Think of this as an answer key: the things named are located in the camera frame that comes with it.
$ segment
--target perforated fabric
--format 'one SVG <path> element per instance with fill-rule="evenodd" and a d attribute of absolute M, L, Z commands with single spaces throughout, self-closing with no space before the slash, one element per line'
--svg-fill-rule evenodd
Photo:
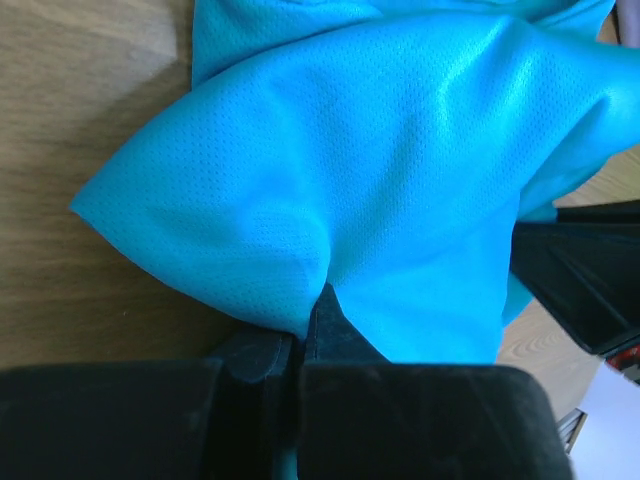
<path fill-rule="evenodd" d="M 640 142 L 611 3 L 199 0 L 194 90 L 72 208 L 236 318 L 304 337 L 328 281 L 391 361 L 491 363 L 516 219 Z"/>

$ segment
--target white paper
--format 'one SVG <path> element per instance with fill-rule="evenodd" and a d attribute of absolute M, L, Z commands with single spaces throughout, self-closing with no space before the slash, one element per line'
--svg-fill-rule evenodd
<path fill-rule="evenodd" d="M 640 478 L 640 388 L 603 364 L 580 405 L 587 419 L 571 449 L 577 480 Z"/>

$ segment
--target black plastic part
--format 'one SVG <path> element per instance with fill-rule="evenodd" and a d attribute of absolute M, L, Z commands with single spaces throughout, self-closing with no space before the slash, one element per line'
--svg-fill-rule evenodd
<path fill-rule="evenodd" d="M 333 287 L 327 284 L 311 312 L 304 361 L 371 363 L 386 359 L 347 320 Z"/>
<path fill-rule="evenodd" d="M 546 395 L 509 367 L 311 364 L 300 480 L 570 480 Z"/>
<path fill-rule="evenodd" d="M 47 366 L 0 374 L 0 478 L 197 480 L 220 364 Z"/>
<path fill-rule="evenodd" d="M 640 343 L 640 202 L 560 209 L 516 225 L 511 270 L 584 350 Z"/>
<path fill-rule="evenodd" d="M 245 327 L 216 349 L 223 362 L 206 469 L 216 479 L 281 478 L 295 448 L 293 336 Z"/>

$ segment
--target wooden table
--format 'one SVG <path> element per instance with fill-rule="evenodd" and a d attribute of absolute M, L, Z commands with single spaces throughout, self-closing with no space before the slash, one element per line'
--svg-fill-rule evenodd
<path fill-rule="evenodd" d="M 67 207 L 189 86 L 191 0 L 0 0 L 0 367 L 201 355 L 224 315 L 142 272 Z M 637 152 L 572 197 L 640 197 Z M 501 361 L 533 372 L 558 415 L 594 368 L 533 307 Z"/>

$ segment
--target wood grain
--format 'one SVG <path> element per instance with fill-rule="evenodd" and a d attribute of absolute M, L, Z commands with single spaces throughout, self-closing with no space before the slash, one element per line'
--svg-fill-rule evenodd
<path fill-rule="evenodd" d="M 228 318 L 67 210 L 188 90 L 191 18 L 192 0 L 0 0 L 0 368 L 200 355 L 228 334 Z M 636 198 L 639 180 L 636 150 L 564 202 Z M 559 416 L 595 366 L 538 305 L 509 327 L 500 361 L 536 375 Z"/>

